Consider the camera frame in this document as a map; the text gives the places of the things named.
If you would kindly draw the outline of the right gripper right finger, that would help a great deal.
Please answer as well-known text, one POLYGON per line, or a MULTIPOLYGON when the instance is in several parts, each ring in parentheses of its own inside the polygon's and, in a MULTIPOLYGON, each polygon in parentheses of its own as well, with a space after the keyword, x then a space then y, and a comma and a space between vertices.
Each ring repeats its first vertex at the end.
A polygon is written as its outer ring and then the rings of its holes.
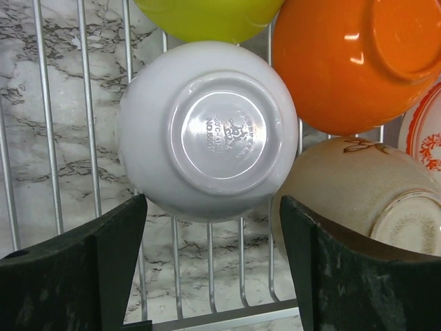
POLYGON ((381 243, 297 201, 280 223, 305 330, 439 330, 440 258, 381 243))

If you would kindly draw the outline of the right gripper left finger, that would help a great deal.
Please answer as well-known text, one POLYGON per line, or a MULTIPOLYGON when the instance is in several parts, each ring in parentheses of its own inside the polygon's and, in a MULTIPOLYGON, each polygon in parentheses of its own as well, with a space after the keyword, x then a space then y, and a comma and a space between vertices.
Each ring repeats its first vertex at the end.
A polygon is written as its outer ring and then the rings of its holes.
POLYGON ((120 330, 147 202, 140 194, 1 259, 2 330, 120 330))

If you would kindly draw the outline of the beige ceramic bowl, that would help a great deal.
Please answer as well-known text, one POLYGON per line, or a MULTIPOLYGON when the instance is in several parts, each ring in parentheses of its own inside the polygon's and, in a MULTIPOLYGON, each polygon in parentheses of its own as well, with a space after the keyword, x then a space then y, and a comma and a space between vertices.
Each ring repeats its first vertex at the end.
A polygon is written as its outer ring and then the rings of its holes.
POLYGON ((287 256, 279 216, 284 195, 376 241, 440 255, 440 184, 396 148, 338 137, 297 156, 271 209, 272 233, 282 257, 287 256))

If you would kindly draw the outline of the white orange patterned bowl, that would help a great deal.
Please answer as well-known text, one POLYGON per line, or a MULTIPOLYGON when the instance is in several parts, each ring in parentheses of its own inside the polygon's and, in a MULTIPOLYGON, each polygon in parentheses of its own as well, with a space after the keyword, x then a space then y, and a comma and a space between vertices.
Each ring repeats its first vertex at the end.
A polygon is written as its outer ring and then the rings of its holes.
POLYGON ((421 163, 440 182, 440 78, 403 117, 398 149, 421 163))

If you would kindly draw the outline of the plain white bowl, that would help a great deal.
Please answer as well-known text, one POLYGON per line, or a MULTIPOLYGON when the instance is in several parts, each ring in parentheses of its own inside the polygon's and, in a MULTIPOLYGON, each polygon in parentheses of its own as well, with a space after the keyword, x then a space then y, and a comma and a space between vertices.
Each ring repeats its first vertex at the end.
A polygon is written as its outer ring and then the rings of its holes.
POLYGON ((294 162, 298 119, 277 72, 230 43, 186 43, 130 81, 119 110, 119 159, 164 211, 228 221, 270 200, 294 162))

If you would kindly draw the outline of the yellow white bowl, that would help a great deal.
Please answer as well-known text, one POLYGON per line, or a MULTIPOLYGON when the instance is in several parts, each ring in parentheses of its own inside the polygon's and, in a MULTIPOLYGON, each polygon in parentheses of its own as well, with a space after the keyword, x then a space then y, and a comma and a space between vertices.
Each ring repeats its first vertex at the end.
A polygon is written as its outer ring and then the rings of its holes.
POLYGON ((156 0, 136 1, 160 29, 185 42, 242 43, 262 32, 283 0, 156 0))

